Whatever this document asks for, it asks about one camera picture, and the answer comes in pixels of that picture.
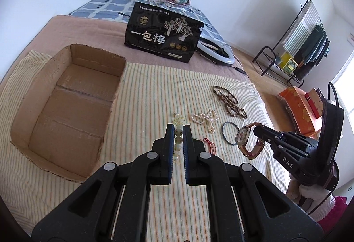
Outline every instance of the black package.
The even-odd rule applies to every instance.
[[[185,15],[136,2],[125,32],[125,45],[187,63],[204,23]]]

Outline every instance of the metal screw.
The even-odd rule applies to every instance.
[[[209,159],[211,157],[211,154],[209,152],[203,151],[199,154],[199,156],[203,159]]]
[[[105,165],[104,165],[104,169],[107,170],[107,171],[111,171],[115,168],[115,164],[113,162],[107,162]]]
[[[245,163],[245,164],[242,164],[241,168],[242,168],[242,170],[249,172],[249,171],[252,171],[253,166],[249,163]]]
[[[146,154],[146,157],[149,158],[149,159],[155,159],[157,157],[157,153],[156,152],[153,152],[153,151],[150,151]]]

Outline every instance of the striped cloth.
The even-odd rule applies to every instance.
[[[11,123],[21,97],[49,58],[30,52],[17,65],[0,97],[0,194],[28,232],[79,186],[39,169],[9,142]],[[246,110],[248,118],[228,116],[211,91],[213,85],[228,88],[238,98],[239,106]],[[191,114],[206,113],[210,108],[220,116],[214,134],[190,119]],[[183,115],[191,124],[194,138],[208,138],[217,146],[217,155],[235,165],[249,161],[237,147],[224,142],[220,133],[222,123],[232,121],[241,127],[258,121],[272,127],[265,105],[251,83],[170,67],[127,63],[108,123],[100,164],[107,161],[127,163],[151,150],[153,141],[164,136],[174,112]],[[255,141],[252,134],[250,145]],[[271,156],[267,145],[251,164],[285,192],[288,173]],[[174,164],[172,184],[152,186],[147,241],[184,240],[204,242],[210,241],[210,237],[205,188],[185,184],[181,157]]]
[[[302,9],[298,19],[289,29],[285,38],[281,41],[284,49],[290,55],[294,56],[319,22],[320,15],[312,0],[310,0]]]

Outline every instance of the red string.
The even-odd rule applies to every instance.
[[[208,143],[209,146],[209,153],[216,155],[216,146],[213,142],[211,142],[209,139],[204,138],[203,139],[204,142]]]

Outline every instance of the gold logo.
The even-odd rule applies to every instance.
[[[143,16],[143,17],[141,17],[140,18],[140,24],[143,24],[143,25],[146,25],[147,23],[148,23],[148,18],[147,18],[147,16]]]

